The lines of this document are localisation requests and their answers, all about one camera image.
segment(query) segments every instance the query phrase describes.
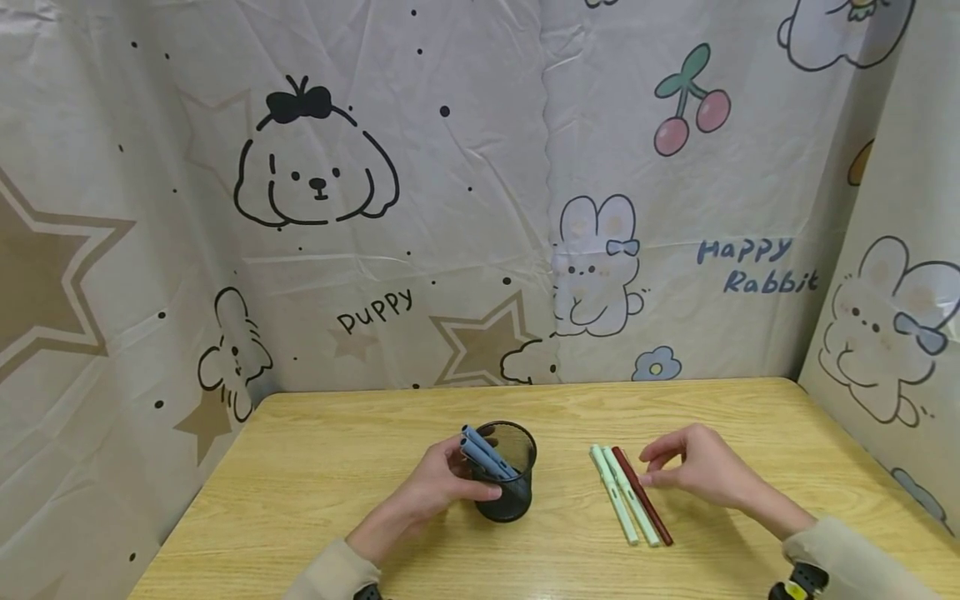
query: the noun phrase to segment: pen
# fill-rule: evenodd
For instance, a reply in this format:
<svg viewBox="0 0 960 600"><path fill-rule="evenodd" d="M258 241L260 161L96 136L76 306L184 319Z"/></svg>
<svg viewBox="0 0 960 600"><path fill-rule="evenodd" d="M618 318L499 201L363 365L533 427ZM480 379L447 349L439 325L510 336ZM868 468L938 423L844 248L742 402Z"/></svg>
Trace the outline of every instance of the pen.
<svg viewBox="0 0 960 600"><path fill-rule="evenodd" d="M469 425L464 425L460 429L460 432L463 435L467 436L467 438L469 438L471 442L476 444L476 446L480 448L480 450L482 450L484 453L487 454L487 456L491 457L498 465L500 465L500 468L503 469L503 472L507 473L508 478L512 479L516 477L516 470L513 467L511 467L507 463L507 461L503 460L500 454L493 449L493 446L491 446L486 440L484 440L482 435L477 433L476 429L474 429L473 427L470 427Z"/></svg>
<svg viewBox="0 0 960 600"><path fill-rule="evenodd" d="M616 512L616 518L619 519L620 527L623 528L623 535L627 537L627 543L631 546L636 546L640 542L640 539L636 536L634 523L630 520L630 515L627 514L627 509L623 506L623 500L620 499L620 494L616 491L613 474L607 466L607 461L603 458L603 452L600 450L599 445L594 444L590 447L590 458L593 459L597 470L600 471L600 479L603 480L604 487L607 488L607 495L610 496L610 502L613 504L613 510Z"/></svg>
<svg viewBox="0 0 960 600"><path fill-rule="evenodd" d="M616 457L616 462L623 467L623 472L627 476L627 480L630 481L630 487L634 489L636 497L640 500L640 504L642 504L643 508L647 511L650 520L654 522L654 527L660 532L660 538L663 540L663 543L672 546L673 538L670 537L670 532L666 530L666 525L660 520L660 515L657 514L657 509L654 508L650 498L647 497L647 492L645 492L643 486L640 485L640 480L636 478L634 468L630 466L630 461L627 460L627 456L619 446L614 446L612 452L613 456Z"/></svg>
<svg viewBox="0 0 960 600"><path fill-rule="evenodd" d="M616 481L616 485L620 486L623 496L627 498L627 505L630 506L630 510L633 511L636 517L636 523L640 526L640 531L643 532L643 537L647 539L647 543L650 544L651 548L656 548L660 545L660 538L657 537L657 531L654 529L654 526L650 524L650 519L647 517L647 514L643 512L643 507L641 507L640 503L636 500L634 491L630 488L630 481L627 480L627 475L623 472L620 464L616 462L616 457L613 456L613 452L608 445L605 445L601 450L604 460L607 461L607 465L613 473L613 479Z"/></svg>
<svg viewBox="0 0 960 600"><path fill-rule="evenodd" d="M460 451L467 455L471 461L479 465L485 470L490 477L499 481L506 481L509 479L507 473L500 468L500 465L496 463L494 459L487 455L486 452L481 450L477 444L473 443L473 440L470 438L461 438L460 439Z"/></svg>

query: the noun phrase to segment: beige sleeve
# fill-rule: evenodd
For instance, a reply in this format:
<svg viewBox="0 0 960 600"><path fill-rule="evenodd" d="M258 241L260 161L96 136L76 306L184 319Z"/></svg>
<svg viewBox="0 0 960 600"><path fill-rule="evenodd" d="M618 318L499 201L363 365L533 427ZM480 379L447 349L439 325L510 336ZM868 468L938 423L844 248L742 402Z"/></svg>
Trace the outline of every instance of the beige sleeve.
<svg viewBox="0 0 960 600"><path fill-rule="evenodd" d="M353 600L370 584L380 582L380 569L335 540L294 580L283 600Z"/></svg>
<svg viewBox="0 0 960 600"><path fill-rule="evenodd" d="M829 573L821 600L927 600L940 598L903 565L835 518L820 520L783 543L790 563Z"/></svg>

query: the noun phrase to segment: table surface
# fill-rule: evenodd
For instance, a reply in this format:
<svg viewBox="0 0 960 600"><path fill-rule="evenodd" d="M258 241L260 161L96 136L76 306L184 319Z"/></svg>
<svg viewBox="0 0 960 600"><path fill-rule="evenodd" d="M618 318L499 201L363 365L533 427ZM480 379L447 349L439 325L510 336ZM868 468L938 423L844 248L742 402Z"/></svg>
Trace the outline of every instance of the table surface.
<svg viewBox="0 0 960 600"><path fill-rule="evenodd" d="M331 539L403 480L431 443L468 422L514 420L535 436L534 503L493 524L456 505L384 569L399 600L766 598L789 572L746 517L650 491L672 547L630 547L588 456L699 421L810 511L845 520L945 598L960 550L796 384L785 379L605 383L268 398L160 550L131 598L280 597Z"/></svg>

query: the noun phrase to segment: right hand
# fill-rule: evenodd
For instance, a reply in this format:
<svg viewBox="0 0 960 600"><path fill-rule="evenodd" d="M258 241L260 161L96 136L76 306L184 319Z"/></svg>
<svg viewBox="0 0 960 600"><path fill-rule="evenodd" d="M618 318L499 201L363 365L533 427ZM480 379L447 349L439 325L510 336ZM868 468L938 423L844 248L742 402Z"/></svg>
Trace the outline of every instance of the right hand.
<svg viewBox="0 0 960 600"><path fill-rule="evenodd" d="M666 464L680 456L676 468ZM679 488L711 504L743 511L770 486L760 478L716 431L694 423L668 433L640 452L647 472L640 484L650 488Z"/></svg>

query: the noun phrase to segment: black mesh pen holder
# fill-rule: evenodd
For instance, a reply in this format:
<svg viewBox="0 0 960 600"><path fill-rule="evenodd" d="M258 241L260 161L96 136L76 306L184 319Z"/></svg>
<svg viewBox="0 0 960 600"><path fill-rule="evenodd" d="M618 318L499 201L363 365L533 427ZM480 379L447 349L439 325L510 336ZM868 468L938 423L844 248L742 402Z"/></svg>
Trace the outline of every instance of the black mesh pen holder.
<svg viewBox="0 0 960 600"><path fill-rule="evenodd" d="M530 510L533 502L533 470L537 461L537 443L530 432L508 420L495 420L477 428L516 476L497 480L482 468L471 464L473 478L499 486L503 493L496 500L477 502L481 515L496 523L511 523Z"/></svg>

